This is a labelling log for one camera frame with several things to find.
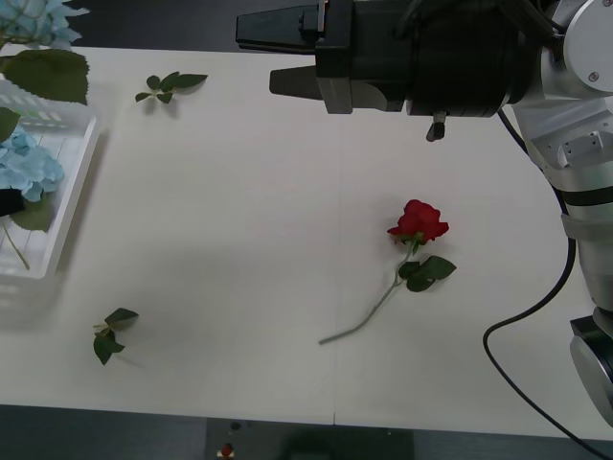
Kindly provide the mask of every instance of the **tabletop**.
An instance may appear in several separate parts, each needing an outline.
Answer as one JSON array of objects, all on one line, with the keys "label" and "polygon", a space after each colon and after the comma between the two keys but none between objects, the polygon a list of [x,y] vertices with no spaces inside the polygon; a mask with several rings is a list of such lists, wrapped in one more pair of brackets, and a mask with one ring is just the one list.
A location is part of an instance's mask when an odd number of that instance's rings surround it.
[{"label": "tabletop", "polygon": [[[77,49],[103,134],[56,289],[0,311],[0,403],[284,422],[558,436],[481,349],[539,300],[565,259],[559,210],[495,119],[326,114],[268,93],[310,57]],[[152,74],[210,77],[169,106]],[[386,234],[411,198],[450,231],[426,246],[458,270],[359,321],[400,257]],[[93,324],[141,314],[101,366]],[[569,320],[591,311],[577,269],[543,312],[492,339],[519,385],[578,435],[613,439],[581,387]]]}]

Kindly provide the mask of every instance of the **rose stem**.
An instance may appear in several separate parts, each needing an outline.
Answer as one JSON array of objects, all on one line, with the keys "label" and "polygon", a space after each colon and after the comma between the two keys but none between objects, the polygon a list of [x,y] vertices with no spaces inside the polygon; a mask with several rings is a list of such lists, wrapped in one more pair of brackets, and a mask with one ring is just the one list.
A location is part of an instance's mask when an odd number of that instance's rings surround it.
[{"label": "rose stem", "polygon": [[21,254],[21,251],[17,248],[17,246],[15,246],[15,243],[13,242],[13,240],[11,238],[11,235],[9,235],[9,230],[7,230],[7,226],[4,223],[2,224],[2,228],[4,228],[4,233],[7,234],[7,238],[9,239],[9,243],[11,244],[12,248],[15,250],[15,252],[19,256],[19,259],[21,259],[21,262],[23,262],[23,265],[26,267],[26,269],[29,270],[30,269],[30,264],[28,264],[28,261],[26,260],[25,257],[23,257],[23,254]]},{"label": "rose stem", "polygon": [[400,265],[396,269],[396,276],[394,277],[394,282],[392,283],[390,288],[387,289],[385,294],[383,294],[383,297],[381,297],[381,300],[379,300],[376,303],[376,305],[373,307],[371,312],[368,313],[368,316],[366,316],[366,318],[364,318],[364,320],[360,324],[355,326],[354,328],[349,329],[348,331],[344,331],[343,333],[338,333],[337,335],[333,335],[332,337],[328,337],[328,338],[325,338],[323,340],[320,340],[320,342],[319,342],[320,345],[326,345],[327,343],[330,343],[330,342],[333,342],[335,340],[338,340],[339,338],[343,338],[343,337],[346,337],[348,335],[355,334],[360,329],[362,329],[364,326],[366,326],[371,319],[373,319],[373,316],[375,316],[375,313],[381,308],[381,306],[385,303],[385,301],[392,294],[392,292],[394,292],[394,289],[396,289],[397,287],[399,287],[399,286],[401,286],[403,284],[403,280],[400,280],[400,281],[398,280],[398,278],[399,278],[398,272],[400,271],[400,268],[404,265],[404,263],[409,260],[409,257],[411,257],[411,254],[413,254],[413,251],[415,250],[416,247],[419,247],[419,243],[418,242],[415,242],[411,246],[411,248],[409,249],[409,251],[406,254],[406,257],[404,258],[404,260],[400,263]]}]

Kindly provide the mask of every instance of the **floor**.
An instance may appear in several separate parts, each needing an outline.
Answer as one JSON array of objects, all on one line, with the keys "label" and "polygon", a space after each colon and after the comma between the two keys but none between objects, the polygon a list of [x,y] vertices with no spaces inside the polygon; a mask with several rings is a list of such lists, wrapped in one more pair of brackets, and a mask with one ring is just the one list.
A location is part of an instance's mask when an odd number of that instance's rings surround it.
[{"label": "floor", "polygon": [[[74,0],[77,44],[237,52],[238,14],[314,0]],[[225,421],[0,406],[2,460],[214,460],[227,442],[238,460],[579,460],[567,439]],[[613,455],[613,443],[596,447]]]}]

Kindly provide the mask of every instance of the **rose bloom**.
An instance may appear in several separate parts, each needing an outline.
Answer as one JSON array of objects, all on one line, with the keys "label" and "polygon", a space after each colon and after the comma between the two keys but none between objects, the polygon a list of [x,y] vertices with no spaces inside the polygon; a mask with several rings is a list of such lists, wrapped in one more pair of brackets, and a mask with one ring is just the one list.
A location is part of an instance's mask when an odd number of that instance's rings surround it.
[{"label": "rose bloom", "polygon": [[449,224],[441,222],[441,211],[418,199],[412,199],[404,207],[404,215],[398,220],[398,225],[390,228],[387,233],[397,241],[418,239],[421,244],[426,244],[448,231]]}]

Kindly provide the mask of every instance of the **basket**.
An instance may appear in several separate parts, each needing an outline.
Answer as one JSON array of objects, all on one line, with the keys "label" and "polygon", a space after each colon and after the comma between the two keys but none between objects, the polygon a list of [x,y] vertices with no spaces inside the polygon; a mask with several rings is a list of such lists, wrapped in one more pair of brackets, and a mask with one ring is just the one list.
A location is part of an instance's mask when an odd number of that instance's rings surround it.
[{"label": "basket", "polygon": [[6,303],[7,297],[32,292],[53,277],[100,123],[85,105],[40,99],[7,80],[0,80],[0,106],[19,113],[19,124],[40,146],[49,149],[64,169],[64,178],[50,196],[55,218],[47,233],[23,230],[8,216],[0,218],[30,264],[30,270],[26,269],[0,227],[0,300]]}]

